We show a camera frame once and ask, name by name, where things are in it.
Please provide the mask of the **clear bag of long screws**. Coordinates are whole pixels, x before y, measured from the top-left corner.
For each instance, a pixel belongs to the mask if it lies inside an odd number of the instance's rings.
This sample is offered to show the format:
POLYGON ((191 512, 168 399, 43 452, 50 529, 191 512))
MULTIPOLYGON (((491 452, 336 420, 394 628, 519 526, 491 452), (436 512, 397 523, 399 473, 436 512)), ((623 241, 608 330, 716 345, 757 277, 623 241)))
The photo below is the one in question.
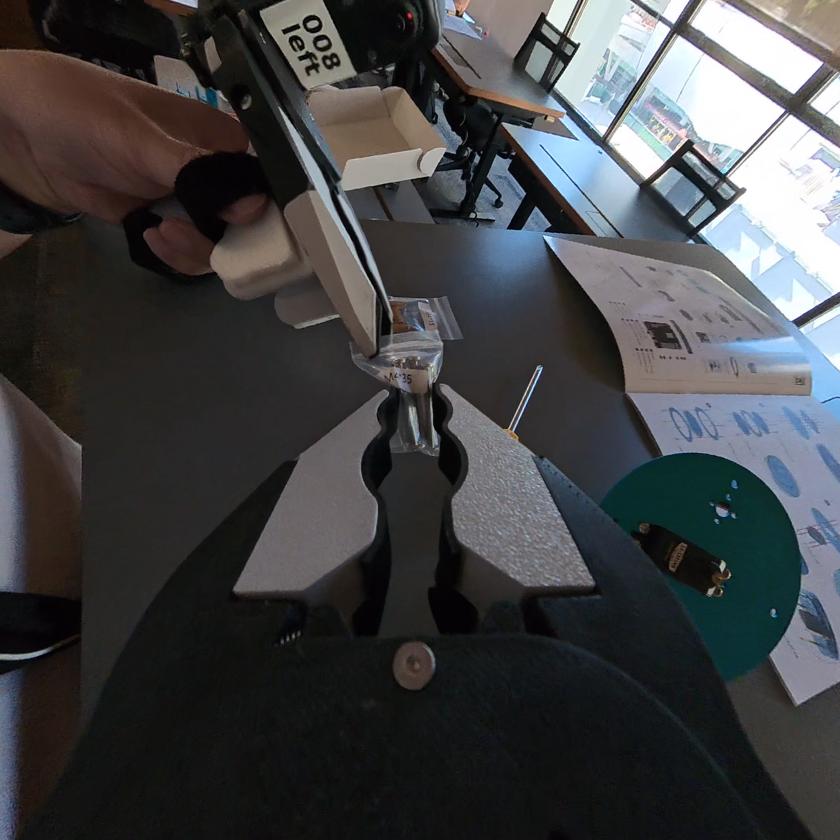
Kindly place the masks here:
POLYGON ((439 435, 434 426, 433 386, 444 355, 444 342, 438 332, 386 335, 381 339, 380 352, 370 358, 355 342, 350 342, 350 350, 356 366, 400 394, 392 452, 437 456, 439 435))

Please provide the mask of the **dark grey desk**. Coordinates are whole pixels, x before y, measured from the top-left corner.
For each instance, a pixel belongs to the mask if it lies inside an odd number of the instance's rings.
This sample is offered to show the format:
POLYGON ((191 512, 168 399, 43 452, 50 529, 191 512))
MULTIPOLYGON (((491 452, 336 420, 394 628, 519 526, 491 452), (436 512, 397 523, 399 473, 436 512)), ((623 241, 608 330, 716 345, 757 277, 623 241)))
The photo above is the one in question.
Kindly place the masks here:
MULTIPOLYGON (((545 364, 525 442, 594 499, 652 457, 606 323, 540 234, 364 225, 395 294, 449 296, 465 340, 445 352, 446 383, 504 421, 545 364)), ((188 551, 374 390, 338 323, 298 331, 217 280, 157 278, 115 228, 87 226, 83 720, 188 551)))

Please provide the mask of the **person's left hand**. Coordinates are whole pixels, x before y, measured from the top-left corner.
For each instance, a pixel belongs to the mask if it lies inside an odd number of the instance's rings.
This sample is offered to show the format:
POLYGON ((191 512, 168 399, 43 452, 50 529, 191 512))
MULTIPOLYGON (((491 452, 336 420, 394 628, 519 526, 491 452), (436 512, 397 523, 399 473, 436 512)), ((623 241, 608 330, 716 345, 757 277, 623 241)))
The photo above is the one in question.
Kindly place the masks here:
MULTIPOLYGON (((2 50, 1 77, 2 182, 36 204, 120 224, 172 196, 191 165, 189 175, 210 176, 222 222, 247 225, 264 213, 263 175, 226 113, 46 51, 2 50)), ((2 231, 2 257, 31 237, 2 231)))

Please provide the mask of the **black servo motor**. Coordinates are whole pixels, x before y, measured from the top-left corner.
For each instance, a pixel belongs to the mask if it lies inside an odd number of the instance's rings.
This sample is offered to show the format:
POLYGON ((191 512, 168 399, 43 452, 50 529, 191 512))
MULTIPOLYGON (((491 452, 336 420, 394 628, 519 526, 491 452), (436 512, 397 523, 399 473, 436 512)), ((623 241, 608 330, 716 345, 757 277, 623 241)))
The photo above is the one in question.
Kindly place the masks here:
POLYGON ((707 597, 723 595, 732 572, 715 554, 659 524, 641 522, 630 536, 671 579, 707 597))

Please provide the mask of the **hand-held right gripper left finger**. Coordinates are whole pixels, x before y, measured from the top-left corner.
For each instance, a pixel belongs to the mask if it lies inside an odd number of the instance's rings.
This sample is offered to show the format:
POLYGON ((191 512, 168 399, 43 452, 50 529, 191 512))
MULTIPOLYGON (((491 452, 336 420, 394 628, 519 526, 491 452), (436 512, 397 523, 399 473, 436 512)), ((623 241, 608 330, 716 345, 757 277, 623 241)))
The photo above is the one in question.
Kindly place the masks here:
POLYGON ((378 392, 297 458, 237 597, 330 606, 353 634, 379 633, 392 568, 380 486, 396 426, 397 391, 378 392))

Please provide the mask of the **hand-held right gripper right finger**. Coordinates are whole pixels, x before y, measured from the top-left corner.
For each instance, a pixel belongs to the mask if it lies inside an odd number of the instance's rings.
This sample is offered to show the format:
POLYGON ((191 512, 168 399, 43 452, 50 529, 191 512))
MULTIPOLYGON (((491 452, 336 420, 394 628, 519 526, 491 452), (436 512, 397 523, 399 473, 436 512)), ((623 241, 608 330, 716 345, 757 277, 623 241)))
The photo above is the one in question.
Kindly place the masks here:
POLYGON ((432 393, 444 499, 428 602, 441 634, 472 634, 498 603, 589 596, 595 581, 524 444, 452 387, 432 393))

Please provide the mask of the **open instruction booklet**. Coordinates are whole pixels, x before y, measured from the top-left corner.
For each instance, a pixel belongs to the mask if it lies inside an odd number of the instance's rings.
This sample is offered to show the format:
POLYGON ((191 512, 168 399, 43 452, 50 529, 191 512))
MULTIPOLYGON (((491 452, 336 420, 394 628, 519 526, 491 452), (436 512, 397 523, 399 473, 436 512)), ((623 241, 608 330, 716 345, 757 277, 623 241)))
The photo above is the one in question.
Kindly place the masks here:
POLYGON ((839 424, 799 344, 703 269, 547 236, 599 308, 626 392, 662 456, 729 459, 777 496, 801 591, 770 660, 796 706, 838 685, 839 424))

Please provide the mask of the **large window wall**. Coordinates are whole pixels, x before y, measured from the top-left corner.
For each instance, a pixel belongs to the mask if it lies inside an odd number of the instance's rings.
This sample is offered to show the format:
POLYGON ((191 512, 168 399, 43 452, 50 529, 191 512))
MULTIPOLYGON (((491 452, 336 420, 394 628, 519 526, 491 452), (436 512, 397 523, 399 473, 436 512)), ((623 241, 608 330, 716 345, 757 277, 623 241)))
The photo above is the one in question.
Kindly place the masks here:
POLYGON ((703 230, 783 314, 838 297, 838 69, 745 2, 551 2, 554 91, 646 177, 687 141, 743 189, 703 230))

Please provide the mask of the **clear bag of brass standoffs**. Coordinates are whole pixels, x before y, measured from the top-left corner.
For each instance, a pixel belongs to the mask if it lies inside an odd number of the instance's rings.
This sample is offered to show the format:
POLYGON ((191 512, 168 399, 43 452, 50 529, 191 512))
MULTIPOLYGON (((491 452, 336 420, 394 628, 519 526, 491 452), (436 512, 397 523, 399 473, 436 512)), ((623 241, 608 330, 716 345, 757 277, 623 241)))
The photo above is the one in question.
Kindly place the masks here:
POLYGON ((443 341, 462 340, 463 333, 448 297, 390 297, 392 333, 436 333, 443 341))

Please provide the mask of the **white blue printed box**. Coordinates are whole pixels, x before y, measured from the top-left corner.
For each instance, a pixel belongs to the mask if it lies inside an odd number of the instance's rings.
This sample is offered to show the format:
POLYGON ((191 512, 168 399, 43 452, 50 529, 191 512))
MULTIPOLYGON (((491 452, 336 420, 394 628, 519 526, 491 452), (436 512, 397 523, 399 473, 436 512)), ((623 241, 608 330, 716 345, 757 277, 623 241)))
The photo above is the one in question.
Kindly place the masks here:
POLYGON ((154 56, 154 74, 159 88, 179 96, 200 101, 231 116, 235 110, 223 94, 202 86, 196 73, 183 60, 167 56, 154 56))

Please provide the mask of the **white cardboard box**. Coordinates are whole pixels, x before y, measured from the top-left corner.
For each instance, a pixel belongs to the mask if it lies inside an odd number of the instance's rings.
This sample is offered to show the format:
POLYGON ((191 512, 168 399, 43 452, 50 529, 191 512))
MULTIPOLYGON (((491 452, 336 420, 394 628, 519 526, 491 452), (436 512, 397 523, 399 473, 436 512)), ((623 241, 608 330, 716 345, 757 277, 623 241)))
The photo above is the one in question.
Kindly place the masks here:
POLYGON ((432 175, 446 144, 400 87, 324 86, 308 105, 345 192, 432 175))

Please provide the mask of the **wood-edged side table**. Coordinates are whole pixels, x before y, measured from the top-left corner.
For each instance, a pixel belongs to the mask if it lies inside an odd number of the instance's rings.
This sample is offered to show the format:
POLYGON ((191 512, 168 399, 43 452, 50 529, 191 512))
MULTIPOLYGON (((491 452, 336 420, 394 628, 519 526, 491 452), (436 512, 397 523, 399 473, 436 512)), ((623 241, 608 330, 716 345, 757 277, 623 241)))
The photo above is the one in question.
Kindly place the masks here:
POLYGON ((565 111, 537 81, 516 66, 491 36, 470 38, 445 30, 431 52, 442 86, 454 95, 482 101, 504 118, 562 120, 565 111))

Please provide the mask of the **yellow-handled screwdriver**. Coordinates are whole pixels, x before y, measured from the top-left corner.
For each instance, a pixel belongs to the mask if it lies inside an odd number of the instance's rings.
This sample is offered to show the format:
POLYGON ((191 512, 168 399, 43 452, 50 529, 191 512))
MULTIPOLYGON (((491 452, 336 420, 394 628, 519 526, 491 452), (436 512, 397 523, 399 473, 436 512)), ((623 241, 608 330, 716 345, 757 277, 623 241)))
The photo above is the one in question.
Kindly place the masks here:
POLYGON ((532 395, 534 394, 537 384, 539 383, 539 379, 542 375, 542 372, 543 366, 541 364, 538 364, 530 377, 530 380, 526 386, 526 389, 524 390, 524 393, 521 395, 521 398, 510 420, 509 425, 505 429, 505 432, 514 440, 519 440, 518 427, 529 405, 532 395))

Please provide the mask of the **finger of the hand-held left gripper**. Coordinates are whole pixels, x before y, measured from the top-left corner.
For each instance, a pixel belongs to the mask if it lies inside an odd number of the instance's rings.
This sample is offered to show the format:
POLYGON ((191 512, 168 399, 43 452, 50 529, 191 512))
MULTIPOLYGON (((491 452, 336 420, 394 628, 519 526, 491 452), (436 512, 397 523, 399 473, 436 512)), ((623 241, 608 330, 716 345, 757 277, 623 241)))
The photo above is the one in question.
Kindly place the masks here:
POLYGON ((311 189, 289 202, 284 216, 310 266, 308 277, 284 286, 284 323, 302 329, 340 319, 358 349, 376 356, 392 322, 389 301, 345 194, 311 189))
POLYGON ((337 165, 308 111, 289 111, 277 104, 277 170, 284 191, 321 187, 341 191, 337 165))

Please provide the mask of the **teal round plate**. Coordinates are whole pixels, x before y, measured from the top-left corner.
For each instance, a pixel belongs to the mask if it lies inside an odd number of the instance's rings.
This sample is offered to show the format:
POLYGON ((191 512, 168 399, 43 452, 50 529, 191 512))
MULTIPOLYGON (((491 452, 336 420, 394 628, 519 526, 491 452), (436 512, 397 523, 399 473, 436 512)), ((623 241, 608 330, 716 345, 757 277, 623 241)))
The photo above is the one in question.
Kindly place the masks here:
POLYGON ((776 648, 797 607, 801 552, 786 510, 761 478, 716 455, 661 456, 615 483, 601 506, 629 536, 641 522, 659 524, 726 561, 731 579, 720 597, 658 569, 724 680, 747 675, 776 648))

